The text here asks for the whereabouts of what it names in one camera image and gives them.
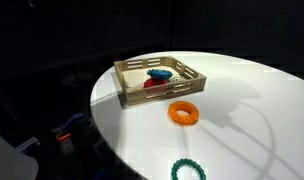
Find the wooden slatted tray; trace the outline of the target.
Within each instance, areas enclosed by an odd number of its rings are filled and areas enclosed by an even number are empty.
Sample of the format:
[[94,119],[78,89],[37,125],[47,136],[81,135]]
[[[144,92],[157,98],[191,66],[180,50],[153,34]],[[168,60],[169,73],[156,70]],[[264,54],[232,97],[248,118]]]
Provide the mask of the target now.
[[[204,90],[207,79],[200,72],[171,56],[115,61],[114,68],[128,105],[200,92]],[[172,79],[178,77],[182,80],[144,88],[144,82],[150,78],[147,74],[149,70],[167,70],[173,74]]]

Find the orange and purple tool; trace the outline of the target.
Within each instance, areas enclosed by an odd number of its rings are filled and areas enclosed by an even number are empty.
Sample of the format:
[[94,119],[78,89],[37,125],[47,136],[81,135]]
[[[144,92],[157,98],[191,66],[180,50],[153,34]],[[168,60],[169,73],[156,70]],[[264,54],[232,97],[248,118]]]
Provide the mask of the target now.
[[73,114],[61,127],[59,133],[56,135],[57,142],[63,142],[64,140],[71,137],[69,129],[79,120],[84,117],[83,113]]

